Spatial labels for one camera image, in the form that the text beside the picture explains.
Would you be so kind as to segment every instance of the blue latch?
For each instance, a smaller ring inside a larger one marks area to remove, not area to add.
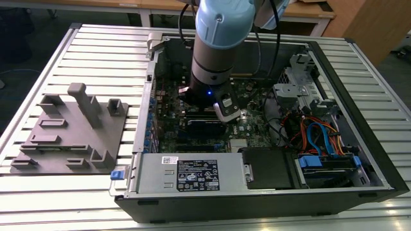
[[[322,167],[321,157],[318,155],[305,155],[302,158],[298,159],[301,163],[301,167]]]
[[[361,158],[356,155],[356,156],[353,157],[353,160],[354,160],[356,166],[360,167],[360,166],[361,166]]]
[[[111,180],[123,180],[125,179],[125,171],[114,170],[110,174]]]

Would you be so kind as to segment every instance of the warning label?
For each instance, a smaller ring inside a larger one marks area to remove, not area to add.
[[[181,192],[221,190],[218,160],[178,161],[177,185]]]

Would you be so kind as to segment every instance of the metal bracket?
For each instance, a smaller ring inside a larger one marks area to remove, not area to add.
[[[147,38],[147,49],[149,52],[157,51],[163,45],[163,33],[162,32],[153,32],[149,34]]]

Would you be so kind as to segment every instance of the floor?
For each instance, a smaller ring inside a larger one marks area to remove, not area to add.
[[[42,71],[53,53],[62,41],[71,23],[82,22],[85,24],[102,24],[117,26],[141,26],[139,15],[126,13],[101,13],[101,12],[75,12],[58,11],[58,18],[51,19],[46,10],[33,9],[31,19],[35,25],[35,31],[26,39],[33,50],[33,58],[19,64],[6,64],[0,62],[0,73],[13,69],[33,69]],[[178,16],[170,17],[162,21],[157,15],[154,17],[154,26],[177,27]],[[194,19],[185,19],[183,28],[195,28]],[[392,54],[378,67],[390,85],[404,99],[406,105],[411,107],[411,64],[400,60]],[[33,71],[10,72],[0,75],[0,80],[6,87],[0,89],[0,134],[3,133],[10,120],[26,98],[26,95],[37,81],[39,74]]]

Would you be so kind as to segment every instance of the aluminum extrusion table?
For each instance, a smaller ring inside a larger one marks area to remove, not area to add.
[[[138,224],[118,207],[114,196],[125,181],[109,175],[11,176],[13,158],[31,133],[46,93],[66,94],[71,82],[87,84],[101,102],[114,96],[131,105],[118,165],[129,165],[139,122],[139,105],[150,59],[149,34],[175,29],[75,25],[67,32],[23,105],[0,138],[0,230],[398,230],[411,227],[411,193],[384,203],[364,204],[334,216],[287,217],[171,224]],[[275,40],[275,35],[261,35]],[[283,36],[315,40],[339,74],[365,118],[411,187],[411,113],[358,46],[342,38]],[[74,99],[65,95],[63,100]]]

